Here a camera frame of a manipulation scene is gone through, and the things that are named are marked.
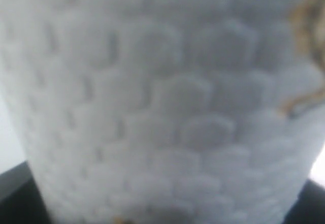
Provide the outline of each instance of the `textured surface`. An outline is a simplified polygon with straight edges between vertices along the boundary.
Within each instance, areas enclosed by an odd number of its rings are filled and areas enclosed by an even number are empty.
[[[294,0],[0,0],[2,93],[55,223],[280,223],[325,137]]]

